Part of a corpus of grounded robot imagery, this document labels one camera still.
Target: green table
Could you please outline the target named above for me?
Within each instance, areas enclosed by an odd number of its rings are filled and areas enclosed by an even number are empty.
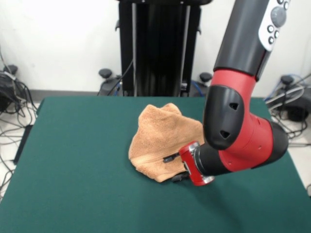
[[[147,104],[202,120],[203,98],[47,98],[0,204],[1,233],[293,233],[311,201],[286,154],[211,185],[156,183],[127,158]],[[269,117],[259,99],[251,110]]]

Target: vent hole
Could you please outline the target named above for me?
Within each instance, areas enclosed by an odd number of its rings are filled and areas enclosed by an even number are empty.
[[[220,134],[224,139],[227,139],[230,136],[230,133],[223,130],[220,131]]]
[[[230,106],[230,108],[232,108],[233,110],[237,110],[239,104],[238,104],[238,103],[230,103],[229,106]]]

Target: black equipment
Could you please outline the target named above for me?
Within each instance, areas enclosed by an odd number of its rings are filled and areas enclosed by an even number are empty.
[[[121,66],[127,96],[189,93],[201,5],[212,0],[119,0]]]
[[[282,87],[276,91],[276,96],[280,98],[268,102],[267,106],[270,109],[286,111],[291,121],[304,121],[311,113],[311,86],[302,81],[294,83],[291,75],[282,76],[281,84]]]
[[[16,106],[16,111],[25,99],[23,86],[15,78],[17,66],[9,65],[0,72],[0,112],[5,112],[11,103]]]

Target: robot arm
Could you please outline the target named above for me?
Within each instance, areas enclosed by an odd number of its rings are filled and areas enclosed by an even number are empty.
[[[257,168],[287,150],[284,130],[250,113],[250,99],[286,21],[290,0],[236,0],[214,67],[204,112],[206,144],[179,152],[195,185]]]

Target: towel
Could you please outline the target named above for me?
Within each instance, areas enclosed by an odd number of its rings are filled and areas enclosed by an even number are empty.
[[[148,105],[138,118],[129,159],[138,172],[163,182],[186,171],[180,156],[169,163],[163,163],[163,158],[177,153],[192,141],[204,143],[201,122],[183,116],[172,103],[162,108]]]

